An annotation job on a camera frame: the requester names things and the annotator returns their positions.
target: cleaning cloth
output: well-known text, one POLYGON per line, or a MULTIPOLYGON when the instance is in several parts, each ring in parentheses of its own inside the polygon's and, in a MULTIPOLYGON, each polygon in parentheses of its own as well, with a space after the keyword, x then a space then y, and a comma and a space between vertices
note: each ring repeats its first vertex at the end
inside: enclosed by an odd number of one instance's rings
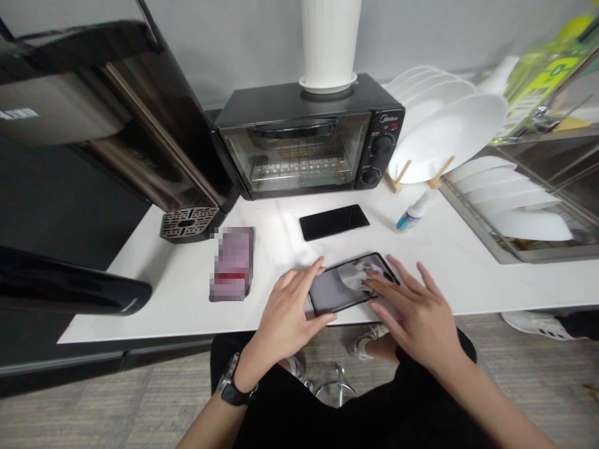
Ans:
POLYGON ((369 278, 366 270, 375 271, 379 274, 383 274, 384 271, 381 267, 376 266, 370 262, 349 262, 345 265, 341 265, 337 269, 341 282, 352 290, 362 290, 372 293, 373 290, 365 285, 363 282, 369 278))

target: oven door handle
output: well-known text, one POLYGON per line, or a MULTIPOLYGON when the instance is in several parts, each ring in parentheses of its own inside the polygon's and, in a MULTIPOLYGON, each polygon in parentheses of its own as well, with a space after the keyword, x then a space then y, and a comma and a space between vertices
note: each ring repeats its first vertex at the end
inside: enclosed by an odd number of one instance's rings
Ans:
POLYGON ((258 138, 284 139, 303 138, 315 135, 330 134, 339 126, 336 118, 309 118, 290 120, 289 122, 271 123, 253 127, 251 132, 258 138))

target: black pants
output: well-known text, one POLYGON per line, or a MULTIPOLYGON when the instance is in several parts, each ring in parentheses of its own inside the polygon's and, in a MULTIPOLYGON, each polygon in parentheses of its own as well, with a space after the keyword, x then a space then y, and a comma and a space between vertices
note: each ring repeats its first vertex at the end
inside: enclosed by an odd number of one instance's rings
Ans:
POLYGON ((599 310, 574 312, 565 317, 556 317, 572 337, 587 337, 599 340, 599 310))
MULTIPOLYGON (((458 330, 475 362, 472 342, 458 330)), ((218 335, 212 343, 212 392, 252 332, 218 335)), ((341 408, 329 407, 279 365, 260 381, 235 442, 241 447, 494 447, 436 379, 401 348, 395 378, 341 408)))

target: black smartphone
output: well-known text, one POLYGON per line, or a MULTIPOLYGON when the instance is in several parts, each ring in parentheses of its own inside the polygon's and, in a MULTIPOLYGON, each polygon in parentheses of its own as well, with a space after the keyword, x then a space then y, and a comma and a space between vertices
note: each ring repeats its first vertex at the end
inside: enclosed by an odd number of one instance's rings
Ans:
POLYGON ((305 241, 341 234, 352 229, 369 226, 370 222, 358 205, 347 206, 299 219, 305 241))
POLYGON ((372 265, 382 268, 385 278, 399 285, 399 280, 379 253, 371 253, 367 256, 335 265, 325 270, 320 276, 316 276, 310 287, 310 301, 312 302, 312 308, 316 316, 330 312, 339 312, 374 297, 370 292, 348 288, 339 278, 339 267, 348 263, 356 264, 359 262, 370 262, 372 265))

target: oven brand logo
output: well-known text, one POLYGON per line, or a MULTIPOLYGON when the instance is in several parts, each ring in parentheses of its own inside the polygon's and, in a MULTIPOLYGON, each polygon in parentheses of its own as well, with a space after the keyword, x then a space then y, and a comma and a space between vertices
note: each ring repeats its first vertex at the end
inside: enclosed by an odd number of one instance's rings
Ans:
POLYGON ((39 117, 39 115, 30 108, 11 109, 8 111, 0 110, 0 118, 3 120, 22 120, 24 118, 34 117, 39 117))
POLYGON ((397 122, 397 117, 393 117, 392 115, 383 114, 381 116, 381 123, 386 122, 397 122))

